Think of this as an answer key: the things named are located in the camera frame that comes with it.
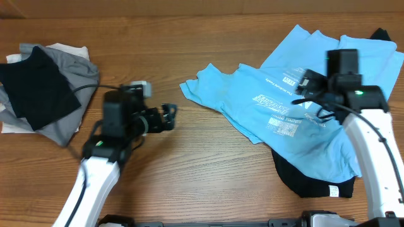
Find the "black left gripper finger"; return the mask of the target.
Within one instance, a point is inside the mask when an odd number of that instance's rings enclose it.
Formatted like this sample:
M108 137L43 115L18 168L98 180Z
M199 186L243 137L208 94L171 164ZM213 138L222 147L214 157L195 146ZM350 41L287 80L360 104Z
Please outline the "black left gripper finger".
M162 120L162 130L163 131L171 131L175 127L175 118L165 117Z
M177 112L177 105L172 103L163 103L162 110L164 117L175 117Z

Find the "light blue printed t-shirt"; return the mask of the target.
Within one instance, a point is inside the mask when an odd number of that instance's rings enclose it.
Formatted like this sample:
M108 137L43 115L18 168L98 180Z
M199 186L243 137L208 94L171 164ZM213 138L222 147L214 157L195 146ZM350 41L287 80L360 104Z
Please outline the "light blue printed t-shirt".
M222 113L254 144L266 143L305 176L341 183L361 174L354 148L336 120L313 102L296 104L295 89L308 69L326 74L326 53L356 49L365 85L390 96L403 64L394 42L334 39L296 26L260 68L241 64L232 74L209 65L180 85L184 96Z

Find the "black t-shirt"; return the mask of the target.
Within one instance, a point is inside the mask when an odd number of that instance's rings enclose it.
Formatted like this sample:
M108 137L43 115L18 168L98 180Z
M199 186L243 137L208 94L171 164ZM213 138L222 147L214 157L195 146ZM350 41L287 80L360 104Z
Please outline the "black t-shirt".
M387 43L391 43L388 32L378 28L370 38L352 38L342 36L340 42L334 38L323 35L319 30L314 33L296 25L294 29L285 37L279 46L261 65L262 69L270 67L286 67L297 64L300 60L311 60L316 65L315 71L323 73L325 63L321 59L327 50L345 48L348 44L354 44L355 48L364 50L384 49ZM370 79L371 85L378 85L383 90L386 98L389 98L403 64L403 53L394 52L388 54L386 64L383 70L379 71L373 79ZM330 190L338 190L339 197L351 198L354 191L355 177L341 182L332 183L305 176L296 167L290 164L285 158L281 157L276 151L272 151L275 168L282 182L299 197L327 197L333 194Z

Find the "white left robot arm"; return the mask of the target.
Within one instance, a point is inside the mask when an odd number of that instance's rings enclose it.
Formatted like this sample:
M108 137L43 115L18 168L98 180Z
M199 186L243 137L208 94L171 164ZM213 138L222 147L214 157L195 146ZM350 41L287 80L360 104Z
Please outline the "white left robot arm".
M141 88L118 89L104 95L103 118L83 145L73 189L54 226L95 226L105 201L135 147L147 133L171 131L177 106L148 108Z

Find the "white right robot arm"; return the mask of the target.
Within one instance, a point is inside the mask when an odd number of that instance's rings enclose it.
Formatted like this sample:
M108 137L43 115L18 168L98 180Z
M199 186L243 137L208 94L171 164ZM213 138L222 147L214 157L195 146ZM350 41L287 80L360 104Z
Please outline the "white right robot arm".
M356 49L329 50L325 76L307 70L296 92L297 105L314 102L343 126L364 181L368 217L403 218L403 160L392 116L379 86L364 85Z

